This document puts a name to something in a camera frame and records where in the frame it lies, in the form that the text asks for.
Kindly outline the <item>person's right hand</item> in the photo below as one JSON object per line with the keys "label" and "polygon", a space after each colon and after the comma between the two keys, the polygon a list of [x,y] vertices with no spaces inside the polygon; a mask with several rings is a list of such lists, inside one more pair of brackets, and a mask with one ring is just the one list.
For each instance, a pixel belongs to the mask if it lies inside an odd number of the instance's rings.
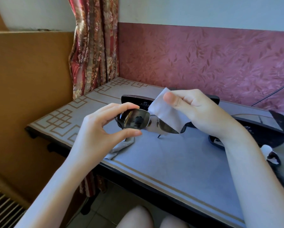
{"label": "person's right hand", "polygon": [[219,138],[221,141],[234,138],[244,128],[221,107],[209,99],[201,90],[171,91],[191,106],[184,113],[199,130]]}

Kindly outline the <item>person's left hand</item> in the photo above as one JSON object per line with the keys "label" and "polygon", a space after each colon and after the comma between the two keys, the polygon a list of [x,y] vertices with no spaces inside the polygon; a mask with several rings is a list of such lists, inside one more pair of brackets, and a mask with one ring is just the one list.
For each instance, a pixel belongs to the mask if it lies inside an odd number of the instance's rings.
{"label": "person's left hand", "polygon": [[108,152],[118,143],[112,143],[106,137],[104,126],[114,120],[118,114],[134,108],[133,103],[110,103],[83,119],[74,145],[67,157],[72,166],[87,171],[99,164]]}

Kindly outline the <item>grey lens cleaning cloth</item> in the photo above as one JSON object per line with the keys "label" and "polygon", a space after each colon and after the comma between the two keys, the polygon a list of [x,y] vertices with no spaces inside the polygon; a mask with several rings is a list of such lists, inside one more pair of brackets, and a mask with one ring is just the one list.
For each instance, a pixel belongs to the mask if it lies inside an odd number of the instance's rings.
{"label": "grey lens cleaning cloth", "polygon": [[168,88],[164,88],[150,104],[148,112],[158,117],[157,124],[164,133],[184,133],[187,127],[186,124],[190,122],[190,119],[184,113],[164,101],[163,96],[168,92],[171,91]]}

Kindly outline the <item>dark lens metal sunglasses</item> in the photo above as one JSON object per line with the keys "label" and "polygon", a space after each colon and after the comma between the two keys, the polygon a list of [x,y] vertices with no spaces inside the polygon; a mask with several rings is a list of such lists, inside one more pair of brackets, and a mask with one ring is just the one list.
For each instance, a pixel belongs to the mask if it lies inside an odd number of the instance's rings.
{"label": "dark lens metal sunglasses", "polygon": [[[121,129],[137,129],[137,130],[144,130],[148,126],[152,124],[151,117],[155,117],[157,115],[151,114],[150,112],[134,108],[126,110],[117,116],[114,117],[114,120],[117,122],[117,125]],[[169,126],[166,122],[162,119],[158,118],[156,121],[156,126],[165,133],[170,134],[182,134],[186,131],[187,124],[183,126],[180,132],[177,132],[171,126]]]}

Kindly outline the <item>person's left forearm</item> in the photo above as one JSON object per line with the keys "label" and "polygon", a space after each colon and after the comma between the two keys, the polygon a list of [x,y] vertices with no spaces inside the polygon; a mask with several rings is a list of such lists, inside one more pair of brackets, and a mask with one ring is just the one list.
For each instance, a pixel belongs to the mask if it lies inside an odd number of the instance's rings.
{"label": "person's left forearm", "polygon": [[92,156],[69,155],[14,228],[59,228],[76,189],[95,165]]}

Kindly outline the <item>person's right forearm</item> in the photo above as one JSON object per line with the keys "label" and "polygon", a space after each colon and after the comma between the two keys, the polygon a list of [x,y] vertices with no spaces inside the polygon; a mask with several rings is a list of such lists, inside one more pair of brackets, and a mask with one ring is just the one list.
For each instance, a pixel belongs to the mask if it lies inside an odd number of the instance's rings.
{"label": "person's right forearm", "polygon": [[250,133],[234,120],[219,139],[246,228],[284,228],[284,187]]}

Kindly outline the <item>grey soft glasses pouch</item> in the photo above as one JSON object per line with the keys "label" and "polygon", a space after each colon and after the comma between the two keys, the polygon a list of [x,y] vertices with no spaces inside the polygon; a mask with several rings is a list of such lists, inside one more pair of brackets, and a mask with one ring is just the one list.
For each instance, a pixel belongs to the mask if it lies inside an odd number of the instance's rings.
{"label": "grey soft glasses pouch", "polygon": [[118,155],[118,153],[125,149],[126,147],[132,145],[135,142],[135,138],[134,137],[129,137],[124,139],[123,141],[121,141],[120,143],[118,143],[117,145],[115,145],[113,147],[113,149],[111,149],[108,154],[105,156],[105,159],[111,160],[113,159],[115,156]]}

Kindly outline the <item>black glasses case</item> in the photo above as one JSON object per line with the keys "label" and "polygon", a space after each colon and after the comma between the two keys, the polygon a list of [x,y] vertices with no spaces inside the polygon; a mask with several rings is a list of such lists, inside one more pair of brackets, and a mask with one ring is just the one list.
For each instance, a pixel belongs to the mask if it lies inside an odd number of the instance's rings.
{"label": "black glasses case", "polygon": [[[220,98],[216,95],[209,95],[205,94],[209,99],[211,99],[217,105],[220,103]],[[145,97],[145,96],[138,96],[138,95],[122,95],[121,96],[121,103],[130,102],[135,105],[138,105],[140,109],[148,111],[149,106],[155,99]]]}

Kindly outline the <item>grey patterned table cover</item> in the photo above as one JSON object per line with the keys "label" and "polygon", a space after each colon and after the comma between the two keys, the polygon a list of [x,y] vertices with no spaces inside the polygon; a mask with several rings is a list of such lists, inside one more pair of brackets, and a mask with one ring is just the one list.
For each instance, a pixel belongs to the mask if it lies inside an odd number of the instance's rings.
{"label": "grey patterned table cover", "polygon": [[[67,157],[83,118],[122,95],[155,99],[163,88],[120,77],[37,119],[26,127]],[[226,153],[193,128],[157,138],[150,126],[114,158],[105,158],[92,172],[179,216],[195,227],[245,228]]]}

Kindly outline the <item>person's left knee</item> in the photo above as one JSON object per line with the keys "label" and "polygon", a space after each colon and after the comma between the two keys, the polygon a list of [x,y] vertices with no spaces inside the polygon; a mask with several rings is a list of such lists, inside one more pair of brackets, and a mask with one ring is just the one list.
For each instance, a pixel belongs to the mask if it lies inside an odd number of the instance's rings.
{"label": "person's left knee", "polygon": [[116,228],[154,228],[154,221],[149,210],[138,205],[128,211]]}

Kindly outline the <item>person's knee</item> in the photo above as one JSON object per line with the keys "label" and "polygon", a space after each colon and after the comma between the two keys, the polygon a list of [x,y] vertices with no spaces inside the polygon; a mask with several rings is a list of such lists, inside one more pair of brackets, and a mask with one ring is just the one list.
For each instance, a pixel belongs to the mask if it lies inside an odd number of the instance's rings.
{"label": "person's knee", "polygon": [[149,210],[138,205],[128,211],[116,228],[154,228],[154,221]]}
{"label": "person's knee", "polygon": [[182,221],[181,219],[169,215],[162,220],[159,228],[190,228],[190,227],[186,222]]}

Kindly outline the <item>red floral curtain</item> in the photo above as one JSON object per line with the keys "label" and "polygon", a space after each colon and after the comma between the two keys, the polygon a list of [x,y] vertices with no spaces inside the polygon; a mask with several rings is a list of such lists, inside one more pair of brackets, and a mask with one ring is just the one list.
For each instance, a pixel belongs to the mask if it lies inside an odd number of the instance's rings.
{"label": "red floral curtain", "polygon": [[119,0],[68,0],[76,18],[69,67],[73,99],[119,76]]}

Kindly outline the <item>thin black rod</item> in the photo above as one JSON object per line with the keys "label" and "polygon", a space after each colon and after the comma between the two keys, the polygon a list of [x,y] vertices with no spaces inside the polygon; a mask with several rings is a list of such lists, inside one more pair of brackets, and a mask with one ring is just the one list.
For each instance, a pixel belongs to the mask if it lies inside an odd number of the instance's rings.
{"label": "thin black rod", "polygon": [[279,89],[273,91],[272,93],[268,94],[267,96],[265,96],[264,98],[256,101],[255,103],[251,104],[250,106],[253,107],[253,106],[256,106],[257,104],[260,104],[262,102],[264,102],[265,100],[267,100],[268,98],[270,98],[271,96],[277,94],[278,92],[284,90],[284,86],[280,87]]}

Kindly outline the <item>person's right knee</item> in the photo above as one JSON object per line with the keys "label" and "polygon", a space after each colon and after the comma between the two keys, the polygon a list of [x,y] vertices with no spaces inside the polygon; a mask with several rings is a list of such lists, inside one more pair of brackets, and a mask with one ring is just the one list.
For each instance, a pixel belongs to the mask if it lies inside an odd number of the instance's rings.
{"label": "person's right knee", "polygon": [[162,220],[159,228],[190,228],[190,227],[186,222],[182,221],[181,219],[169,215]]}

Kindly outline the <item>brown wooden cabinet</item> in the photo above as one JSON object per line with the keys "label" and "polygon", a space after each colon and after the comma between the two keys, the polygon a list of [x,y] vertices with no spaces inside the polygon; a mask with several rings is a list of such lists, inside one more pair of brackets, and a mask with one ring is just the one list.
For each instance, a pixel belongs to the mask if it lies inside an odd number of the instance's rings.
{"label": "brown wooden cabinet", "polygon": [[72,101],[73,32],[0,32],[0,176],[32,203],[63,163],[25,127]]}

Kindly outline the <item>ribbed radiator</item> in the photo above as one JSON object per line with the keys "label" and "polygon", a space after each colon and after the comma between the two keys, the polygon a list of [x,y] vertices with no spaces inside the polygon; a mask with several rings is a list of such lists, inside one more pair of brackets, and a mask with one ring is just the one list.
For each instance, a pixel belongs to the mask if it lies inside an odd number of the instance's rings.
{"label": "ribbed radiator", "polygon": [[0,228],[14,228],[26,210],[0,191]]}

